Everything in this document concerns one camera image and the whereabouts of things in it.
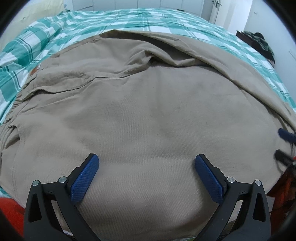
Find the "beige khaki pants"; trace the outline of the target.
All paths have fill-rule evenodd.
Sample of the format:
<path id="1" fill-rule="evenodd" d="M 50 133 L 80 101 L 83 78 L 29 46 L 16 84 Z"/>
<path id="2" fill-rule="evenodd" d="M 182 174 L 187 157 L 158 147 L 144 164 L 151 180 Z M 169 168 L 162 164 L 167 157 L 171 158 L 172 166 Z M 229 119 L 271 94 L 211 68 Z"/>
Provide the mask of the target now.
<path id="1" fill-rule="evenodd" d="M 295 112 L 248 63 L 214 45 L 109 31 L 29 72 L 1 125 L 1 187 L 25 206 L 34 180 L 100 167 L 78 209 L 104 240 L 195 237 L 217 205 L 194 170 L 204 154 L 226 176 L 262 181 L 295 153 L 278 129 Z"/>

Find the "orange red cloth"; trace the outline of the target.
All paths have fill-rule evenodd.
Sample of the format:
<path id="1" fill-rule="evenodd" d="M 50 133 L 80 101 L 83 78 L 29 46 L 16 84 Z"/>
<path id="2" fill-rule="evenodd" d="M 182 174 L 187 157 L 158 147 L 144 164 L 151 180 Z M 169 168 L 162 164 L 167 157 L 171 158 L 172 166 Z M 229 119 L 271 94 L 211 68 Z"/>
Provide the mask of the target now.
<path id="1" fill-rule="evenodd" d="M 1 197 L 1 212 L 13 229 L 23 237 L 25 209 L 11 198 Z"/>

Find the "white door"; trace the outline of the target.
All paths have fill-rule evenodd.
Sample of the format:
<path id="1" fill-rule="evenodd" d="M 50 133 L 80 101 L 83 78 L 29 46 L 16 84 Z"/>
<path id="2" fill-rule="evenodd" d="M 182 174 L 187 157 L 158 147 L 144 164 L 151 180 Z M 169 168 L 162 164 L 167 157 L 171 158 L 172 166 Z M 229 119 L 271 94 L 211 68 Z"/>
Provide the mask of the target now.
<path id="1" fill-rule="evenodd" d="M 210 23 L 221 26 L 231 33 L 242 31 L 245 28 L 252 1 L 213 1 Z"/>

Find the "teal white plaid bedsheet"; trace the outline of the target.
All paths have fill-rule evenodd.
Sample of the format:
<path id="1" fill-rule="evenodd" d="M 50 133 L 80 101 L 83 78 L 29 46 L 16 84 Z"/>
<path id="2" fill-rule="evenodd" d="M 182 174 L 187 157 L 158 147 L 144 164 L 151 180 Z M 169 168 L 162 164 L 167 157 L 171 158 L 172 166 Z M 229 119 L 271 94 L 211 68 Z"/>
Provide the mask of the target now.
<path id="1" fill-rule="evenodd" d="M 152 57 L 145 70 L 112 80 L 89 75 L 66 89 L 65 73 L 38 73 L 57 60 L 79 73 L 74 62 L 84 43 L 127 31 L 168 34 L 231 59 L 227 75 L 216 65 L 168 66 Z M 1 186 L 24 205 L 34 178 L 68 173 L 89 152 L 107 169 L 109 184 L 128 179 L 132 190 L 153 187 L 192 195 L 182 166 L 204 152 L 240 181 L 259 178 L 267 191 L 284 173 L 275 149 L 294 153 L 280 139 L 279 126 L 295 127 L 295 103 L 272 66 L 226 29 L 197 16 L 164 9 L 75 11 L 45 17 L 26 27 L 1 52 L 1 129 L 14 128 L 16 151 L 2 155 Z"/>

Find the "cream pillow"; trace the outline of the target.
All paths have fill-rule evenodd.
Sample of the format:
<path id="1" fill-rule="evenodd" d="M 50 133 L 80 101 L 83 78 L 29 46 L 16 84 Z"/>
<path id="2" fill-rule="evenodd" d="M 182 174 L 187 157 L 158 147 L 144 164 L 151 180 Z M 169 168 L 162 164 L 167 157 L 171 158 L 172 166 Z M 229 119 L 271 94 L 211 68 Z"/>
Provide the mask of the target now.
<path id="1" fill-rule="evenodd" d="M 64 1 L 29 1 L 11 20 L 1 35 L 1 41 L 10 42 L 31 23 L 64 11 Z"/>

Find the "white wardrobe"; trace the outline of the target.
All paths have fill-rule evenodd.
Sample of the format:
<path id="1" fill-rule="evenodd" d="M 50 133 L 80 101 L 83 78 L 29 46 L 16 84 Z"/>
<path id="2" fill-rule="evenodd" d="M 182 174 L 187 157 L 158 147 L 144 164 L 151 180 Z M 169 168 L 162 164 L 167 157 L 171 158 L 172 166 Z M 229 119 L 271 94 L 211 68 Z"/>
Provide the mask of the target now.
<path id="1" fill-rule="evenodd" d="M 102 0 L 102 1 L 63 1 L 65 8 L 78 11 L 78 10 L 89 10 L 89 11 L 108 11 L 116 9 L 136 9 L 136 8 L 165 8 L 165 9 L 178 9 L 181 11 L 187 11 L 200 15 L 204 1 L 172 1 L 172 0 L 158 0 L 158 1 L 146 1 L 146 0 Z"/>

